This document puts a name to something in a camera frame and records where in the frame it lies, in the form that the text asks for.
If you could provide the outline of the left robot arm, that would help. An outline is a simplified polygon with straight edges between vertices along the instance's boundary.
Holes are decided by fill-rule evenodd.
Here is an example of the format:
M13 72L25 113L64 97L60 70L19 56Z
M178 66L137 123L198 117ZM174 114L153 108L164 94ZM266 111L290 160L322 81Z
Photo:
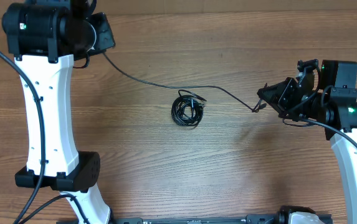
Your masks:
M8 51L21 73L29 154L16 173L18 187L50 187L66 198L77 223L111 223L97 185L100 156L75 147L70 82L76 60L115 46L107 17L95 1L12 3L2 17Z

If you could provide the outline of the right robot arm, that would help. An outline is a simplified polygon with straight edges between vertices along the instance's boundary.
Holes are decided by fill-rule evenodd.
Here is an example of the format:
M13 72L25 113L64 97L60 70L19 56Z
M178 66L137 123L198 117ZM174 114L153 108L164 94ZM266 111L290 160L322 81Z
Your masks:
M259 89L291 126L320 126L338 161L348 223L357 223L357 63L298 61L298 75Z

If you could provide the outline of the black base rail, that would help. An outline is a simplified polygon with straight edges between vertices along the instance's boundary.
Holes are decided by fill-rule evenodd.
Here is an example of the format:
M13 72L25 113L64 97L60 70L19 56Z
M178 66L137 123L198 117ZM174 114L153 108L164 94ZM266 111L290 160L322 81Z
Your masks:
M250 214L245 217L213 217L213 218L116 218L112 223L117 224L257 224L274 223L274 214Z

